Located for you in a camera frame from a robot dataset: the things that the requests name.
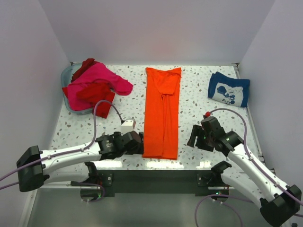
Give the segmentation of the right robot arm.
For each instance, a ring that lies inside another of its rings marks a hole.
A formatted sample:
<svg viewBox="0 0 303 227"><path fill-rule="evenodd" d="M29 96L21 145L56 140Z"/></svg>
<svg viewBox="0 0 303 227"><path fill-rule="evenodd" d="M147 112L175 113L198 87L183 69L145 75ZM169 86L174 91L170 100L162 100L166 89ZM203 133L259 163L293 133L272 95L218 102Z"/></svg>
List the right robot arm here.
<svg viewBox="0 0 303 227"><path fill-rule="evenodd" d="M228 158L212 167L212 183L232 186L245 195L271 226L282 226L300 210L300 188L278 178L247 148L241 136L225 132L217 118L209 116L194 125L187 145L218 151Z"/></svg>

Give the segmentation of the orange t-shirt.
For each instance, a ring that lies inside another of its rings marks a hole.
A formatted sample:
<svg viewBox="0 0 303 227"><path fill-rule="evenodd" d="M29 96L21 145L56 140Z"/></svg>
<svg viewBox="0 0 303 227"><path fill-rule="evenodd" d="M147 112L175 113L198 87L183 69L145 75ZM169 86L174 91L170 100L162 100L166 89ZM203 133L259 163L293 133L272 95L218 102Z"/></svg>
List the orange t-shirt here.
<svg viewBox="0 0 303 227"><path fill-rule="evenodd" d="M146 75L143 157L176 160L181 68L146 68Z"/></svg>

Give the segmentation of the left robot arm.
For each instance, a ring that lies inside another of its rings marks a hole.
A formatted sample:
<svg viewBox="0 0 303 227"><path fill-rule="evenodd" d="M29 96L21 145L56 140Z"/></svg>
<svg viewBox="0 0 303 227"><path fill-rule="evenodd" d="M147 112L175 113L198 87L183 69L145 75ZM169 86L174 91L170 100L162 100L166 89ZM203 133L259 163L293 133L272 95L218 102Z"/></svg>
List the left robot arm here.
<svg viewBox="0 0 303 227"><path fill-rule="evenodd" d="M94 185L98 181L94 162L143 154L143 138L143 132L114 132L72 148L40 150L32 146L17 161L19 190L29 192L47 183L64 181Z"/></svg>

